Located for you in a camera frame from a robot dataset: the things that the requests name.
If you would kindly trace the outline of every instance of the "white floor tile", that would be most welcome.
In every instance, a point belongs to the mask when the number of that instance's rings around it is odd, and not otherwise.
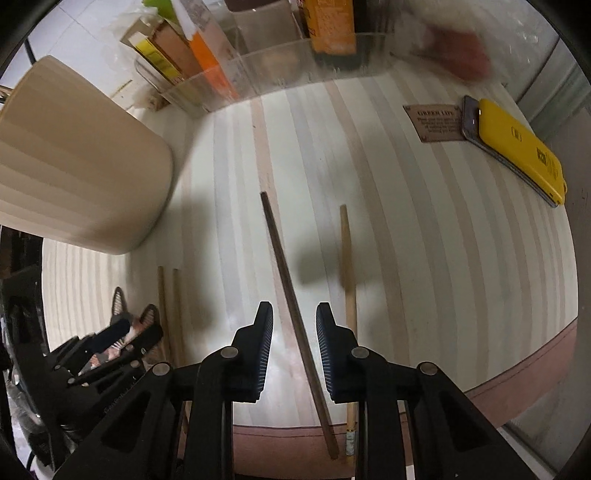
[[[112,47],[93,38],[75,22],[50,51],[50,55],[80,73],[106,95],[115,93],[129,80],[127,73],[115,71],[105,60],[113,54]]]
[[[95,38],[108,35],[105,29],[130,6],[141,6],[139,0],[95,0],[76,19]]]
[[[72,18],[59,8],[49,12],[29,35],[35,57],[40,59],[47,55],[72,22]]]
[[[22,78],[23,75],[27,72],[28,69],[31,68],[31,63],[29,62],[29,58],[27,57],[27,52],[25,51],[25,47],[21,46],[18,50],[17,54],[8,65],[8,68],[0,78],[0,85],[4,85],[5,87],[14,88],[18,81]]]
[[[94,0],[61,0],[60,8],[76,19]]]

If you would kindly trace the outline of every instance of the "dark wooden stick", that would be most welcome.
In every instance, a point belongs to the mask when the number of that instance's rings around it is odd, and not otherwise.
[[[271,237],[271,244],[273,246],[273,251],[275,252],[275,260],[277,261],[279,276],[281,277],[281,284],[283,285],[287,307],[290,311],[291,322],[295,331],[295,339],[300,350],[301,360],[304,364],[308,384],[310,385],[312,399],[314,400],[316,413],[320,419],[320,426],[322,427],[322,433],[324,434],[326,448],[329,451],[330,458],[335,460],[339,457],[339,445],[337,444],[335,432],[330,424],[329,409],[326,406],[322,384],[320,383],[320,378],[316,371],[314,358],[312,357],[312,350],[310,350],[310,343],[308,342],[306,328],[304,327],[304,320],[301,317],[300,307],[297,303],[296,293],[287,266],[287,260],[285,259],[285,253],[281,246],[279,231],[277,230],[277,224],[275,223],[269,197],[266,192],[261,192],[261,200],[262,208],[265,212],[265,219],[267,220],[269,235]]]

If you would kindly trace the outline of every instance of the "phone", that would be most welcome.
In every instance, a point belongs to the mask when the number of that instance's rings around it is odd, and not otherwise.
[[[564,204],[567,187],[558,158],[498,105],[465,96],[462,134],[508,167],[550,206]]]

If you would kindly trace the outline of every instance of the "chopstick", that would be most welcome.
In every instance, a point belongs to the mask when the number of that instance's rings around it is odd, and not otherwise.
[[[355,272],[353,270],[353,246],[351,244],[351,230],[347,206],[340,206],[340,236],[341,236],[341,283],[345,290],[345,319],[346,325],[357,337],[357,294],[355,290]],[[345,440],[345,455],[347,462],[352,463],[355,455],[355,430],[357,424],[357,405],[347,403],[347,434]]]
[[[314,406],[316,407],[316,413],[320,419],[320,426],[322,427],[322,433],[324,435],[324,441],[326,442],[329,456],[335,460],[339,457],[339,445],[330,424],[330,414],[328,406],[326,405],[326,400],[324,399],[322,384],[320,383],[320,378],[316,371],[314,358],[312,357],[312,351],[310,350],[310,343],[308,342],[308,336],[306,335],[306,328],[304,327],[304,320],[302,319],[300,307],[297,303],[296,293],[294,291],[290,271],[285,258],[285,252],[281,246],[279,231],[277,230],[277,224],[273,217],[271,203],[269,202],[269,197],[266,192],[261,192],[261,201],[263,211],[265,212],[265,219],[267,220],[269,236],[271,237],[271,245],[273,246],[273,251],[275,253],[275,260],[277,261],[279,276],[281,277],[281,284],[283,285],[285,299],[287,301],[287,307],[290,311],[291,322],[295,331],[295,339],[300,350],[301,360],[304,364],[304,370],[312,393],[312,399],[314,400]]]

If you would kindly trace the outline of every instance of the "cardboard box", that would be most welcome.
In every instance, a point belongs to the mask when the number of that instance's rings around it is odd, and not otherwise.
[[[127,45],[130,48],[135,48],[131,42],[129,41],[129,38],[131,37],[131,35],[133,35],[136,32],[139,32],[143,35],[145,35],[146,37],[150,37],[152,35],[152,33],[154,33],[154,30],[158,27],[158,25],[160,25],[160,23],[162,23],[162,19],[158,19],[158,20],[154,20],[153,22],[148,22],[147,24],[143,22],[142,19],[138,18],[123,34],[123,37],[121,37],[121,43],[123,45]]]
[[[176,66],[169,61],[168,57],[161,52],[156,45],[150,42],[143,33],[135,32],[129,37],[129,42],[156,70],[164,75],[170,83],[176,85],[184,80],[184,77],[178,68],[176,68]]]
[[[203,71],[187,41],[168,22],[156,27],[150,41],[176,66],[185,80]]]

